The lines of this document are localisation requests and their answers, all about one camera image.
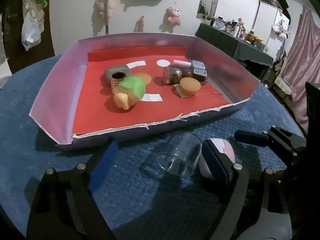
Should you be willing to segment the studded black round jar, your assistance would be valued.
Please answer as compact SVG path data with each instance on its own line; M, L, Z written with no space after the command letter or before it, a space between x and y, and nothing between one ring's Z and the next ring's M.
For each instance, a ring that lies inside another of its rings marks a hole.
M124 72L116 72L113 73L110 77L110 85L111 85L111 90L114 92L114 89L117 87L121 81L123 81L126 78L126 74Z

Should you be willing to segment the tan round makeup sponge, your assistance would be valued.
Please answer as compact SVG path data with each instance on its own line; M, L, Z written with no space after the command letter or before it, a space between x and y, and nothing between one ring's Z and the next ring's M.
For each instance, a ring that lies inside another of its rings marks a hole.
M152 77L146 73L133 73L132 75L140 78L146 86L148 86L152 81Z

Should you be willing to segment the tan mushroom shaped sponge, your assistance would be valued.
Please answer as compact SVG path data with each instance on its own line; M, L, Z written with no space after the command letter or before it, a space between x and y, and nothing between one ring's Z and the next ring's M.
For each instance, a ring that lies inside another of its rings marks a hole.
M199 81L192 77L184 77L180 80L180 89L184 95L193 96L201 88Z

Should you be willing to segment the pink plush bear toy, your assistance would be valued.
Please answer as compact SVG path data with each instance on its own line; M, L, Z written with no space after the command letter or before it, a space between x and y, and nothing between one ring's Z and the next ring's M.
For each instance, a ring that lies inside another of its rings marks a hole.
M181 25L181 7L170 6L167 9L167 20L173 26Z

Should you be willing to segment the white plastic bag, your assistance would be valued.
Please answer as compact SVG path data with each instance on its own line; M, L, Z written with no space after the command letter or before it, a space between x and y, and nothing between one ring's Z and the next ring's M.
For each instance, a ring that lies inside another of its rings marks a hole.
M26 51L41 42L41 33L37 20L27 13L22 25L21 33L22 44Z

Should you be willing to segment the white cabinet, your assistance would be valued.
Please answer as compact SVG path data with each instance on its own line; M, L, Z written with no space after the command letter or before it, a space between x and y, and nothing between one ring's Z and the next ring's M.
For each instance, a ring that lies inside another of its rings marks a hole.
M264 50L269 40L284 42L289 35L291 16L287 0L259 0L253 24L253 35Z

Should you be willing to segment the clear plastic cup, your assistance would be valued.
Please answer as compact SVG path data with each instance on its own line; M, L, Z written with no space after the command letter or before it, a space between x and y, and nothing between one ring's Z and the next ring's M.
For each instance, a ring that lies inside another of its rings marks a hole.
M191 177L200 159L202 141L190 132L175 132L161 149L157 162L168 173Z

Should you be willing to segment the light pink plush toy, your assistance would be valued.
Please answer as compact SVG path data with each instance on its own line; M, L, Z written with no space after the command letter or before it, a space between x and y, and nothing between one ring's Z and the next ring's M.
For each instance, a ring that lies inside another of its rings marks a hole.
M95 10L102 17L105 17L105 13L107 13L110 18L118 5L120 5L120 0L95 0Z

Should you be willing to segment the green orange duck toy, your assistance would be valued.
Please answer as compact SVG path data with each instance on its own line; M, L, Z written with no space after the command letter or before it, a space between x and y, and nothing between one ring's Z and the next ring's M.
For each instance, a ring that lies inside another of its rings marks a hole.
M129 76L117 85L113 93L116 106L128 110L140 102L146 93L146 85L140 78Z

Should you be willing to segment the dark brown door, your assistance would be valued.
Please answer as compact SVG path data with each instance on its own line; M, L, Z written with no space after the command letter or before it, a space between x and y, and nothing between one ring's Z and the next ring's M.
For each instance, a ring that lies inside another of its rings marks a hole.
M55 55L49 0L1 0L3 44L15 73Z

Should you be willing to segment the blue round cushion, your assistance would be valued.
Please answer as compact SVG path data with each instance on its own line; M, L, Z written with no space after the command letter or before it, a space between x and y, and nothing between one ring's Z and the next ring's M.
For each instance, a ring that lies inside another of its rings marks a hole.
M25 233L30 207L46 169L69 170L88 161L93 149L64 151L29 116L35 96L58 58L14 74L1 89L1 205ZM259 86L243 109L221 119L187 127L201 140L228 140L236 161L249 172L285 168L268 148L234 140L239 129L263 132L272 125L301 130L277 99ZM157 163L170 133L121 142L116 158L94 198L118 239L203 239L220 209L214 183L195 172L173 176Z

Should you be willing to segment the black cap nail polish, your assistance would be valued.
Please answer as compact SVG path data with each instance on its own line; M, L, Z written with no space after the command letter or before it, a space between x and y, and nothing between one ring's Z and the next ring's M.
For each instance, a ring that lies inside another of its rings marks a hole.
M208 75L207 75L207 71L204 69L199 69L199 68L191 68L192 72L193 72L193 77L194 79L196 79L197 81L199 81L199 83L201 85L205 85L207 83L208 80Z

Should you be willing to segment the brown eye shadow case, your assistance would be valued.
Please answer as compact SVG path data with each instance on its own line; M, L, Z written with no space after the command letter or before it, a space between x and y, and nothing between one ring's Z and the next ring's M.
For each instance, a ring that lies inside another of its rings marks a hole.
M105 69L105 79L106 79L106 81L110 82L112 75L115 74L115 73L119 73L119 72L124 73L125 76L131 76L132 75L131 69L126 64L119 64L119 65L116 65L116 66L107 67Z

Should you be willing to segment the dark brown round ball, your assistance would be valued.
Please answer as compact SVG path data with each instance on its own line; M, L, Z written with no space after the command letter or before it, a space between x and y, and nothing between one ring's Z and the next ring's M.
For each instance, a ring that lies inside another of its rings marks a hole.
M193 77L193 72L192 72L191 68L182 68L181 72L182 72L182 78Z

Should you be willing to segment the brown glass jar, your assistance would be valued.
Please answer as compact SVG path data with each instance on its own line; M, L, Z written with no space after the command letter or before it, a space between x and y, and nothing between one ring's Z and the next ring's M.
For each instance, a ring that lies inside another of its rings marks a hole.
M163 81L166 84L176 85L182 79L182 71L177 67L165 67L163 70Z

